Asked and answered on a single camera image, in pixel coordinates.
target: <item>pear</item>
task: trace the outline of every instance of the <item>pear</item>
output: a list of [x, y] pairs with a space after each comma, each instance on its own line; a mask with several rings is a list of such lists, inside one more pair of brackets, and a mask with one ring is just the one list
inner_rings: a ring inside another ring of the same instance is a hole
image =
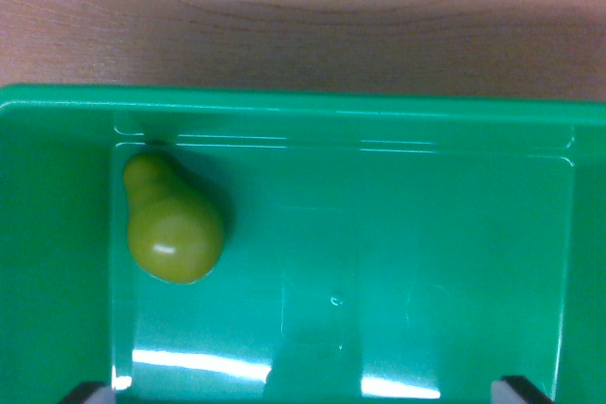
[[184, 182], [160, 155], [142, 153], [124, 167], [131, 256], [153, 276], [186, 284], [219, 261], [224, 229], [211, 200]]

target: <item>green plastic tray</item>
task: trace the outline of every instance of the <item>green plastic tray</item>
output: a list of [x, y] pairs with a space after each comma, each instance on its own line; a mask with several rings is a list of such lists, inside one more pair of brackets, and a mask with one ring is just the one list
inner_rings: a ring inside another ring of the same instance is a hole
[[[3, 89], [0, 402], [605, 402], [605, 145], [596, 104]], [[145, 149], [225, 216], [193, 285], [126, 248]]]

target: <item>wood grain surface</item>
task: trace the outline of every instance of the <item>wood grain surface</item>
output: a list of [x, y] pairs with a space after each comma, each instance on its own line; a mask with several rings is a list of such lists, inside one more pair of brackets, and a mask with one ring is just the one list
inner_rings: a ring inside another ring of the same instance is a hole
[[606, 0], [0, 0], [0, 84], [606, 99]]

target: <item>wooden table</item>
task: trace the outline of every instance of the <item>wooden table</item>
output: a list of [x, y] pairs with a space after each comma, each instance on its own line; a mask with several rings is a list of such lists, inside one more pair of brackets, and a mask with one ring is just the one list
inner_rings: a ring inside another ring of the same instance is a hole
[[0, 0], [0, 84], [606, 99], [606, 0]]

